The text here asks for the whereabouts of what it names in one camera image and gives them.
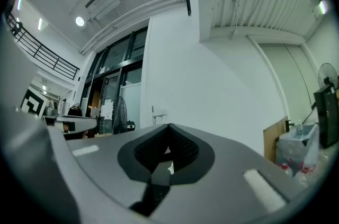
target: window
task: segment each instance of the window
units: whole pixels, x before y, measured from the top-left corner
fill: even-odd
[[[144,54],[147,30],[136,35],[130,58]]]
[[[96,54],[87,78],[90,78],[90,77],[92,77],[93,75],[96,75],[99,72],[99,65],[100,65],[101,58],[102,58],[103,54],[104,54],[104,51],[101,51],[100,53]]]
[[[128,86],[128,85],[140,83],[141,82],[141,71],[142,71],[142,68],[128,71],[124,76],[122,85]]]
[[[118,44],[113,45],[109,49],[105,63],[102,67],[108,68],[108,67],[112,67],[116,64],[121,63],[123,60],[123,56],[127,50],[129,41],[130,41],[130,37],[119,42]]]
[[[90,93],[90,85],[87,85],[84,87],[83,98],[88,97],[89,93]]]

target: glass door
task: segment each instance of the glass door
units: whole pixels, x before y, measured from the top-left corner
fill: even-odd
[[[100,134],[110,134],[113,130],[113,107],[117,98],[118,74],[113,74],[103,80],[100,97],[100,116],[98,117],[98,130]]]
[[[123,76],[120,96],[127,108],[127,120],[135,123],[135,130],[140,129],[140,92],[142,68],[133,68]]]

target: ceiling light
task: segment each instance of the ceiling light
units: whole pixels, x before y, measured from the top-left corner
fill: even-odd
[[[21,7],[21,0],[17,0],[17,10],[20,10]]]
[[[39,19],[39,25],[38,25],[39,30],[41,30],[41,23],[42,23],[42,18]]]
[[[76,22],[76,24],[79,25],[79,26],[84,26],[84,24],[85,24],[84,19],[81,18],[81,17],[75,18],[75,22]]]
[[[327,9],[326,9],[325,3],[323,1],[320,1],[319,7],[320,7],[320,10],[322,11],[322,13],[325,14]]]

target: black metal railing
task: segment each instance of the black metal railing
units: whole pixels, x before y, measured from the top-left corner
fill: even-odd
[[[22,23],[18,23],[12,14],[10,14],[7,18],[7,23],[11,28],[15,42],[23,50],[25,50],[36,60],[45,64],[47,67],[55,70],[57,73],[74,80],[76,72],[79,70],[79,68],[67,62],[62,57],[43,45],[22,26]]]

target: black fan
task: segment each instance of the black fan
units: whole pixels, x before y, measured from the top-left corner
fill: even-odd
[[[113,107],[114,120],[113,120],[113,134],[127,132],[127,109],[123,97],[119,98],[114,103]]]
[[[331,64],[324,63],[321,65],[318,73],[318,82],[320,88],[325,85],[332,85],[334,89],[338,89],[337,72]]]

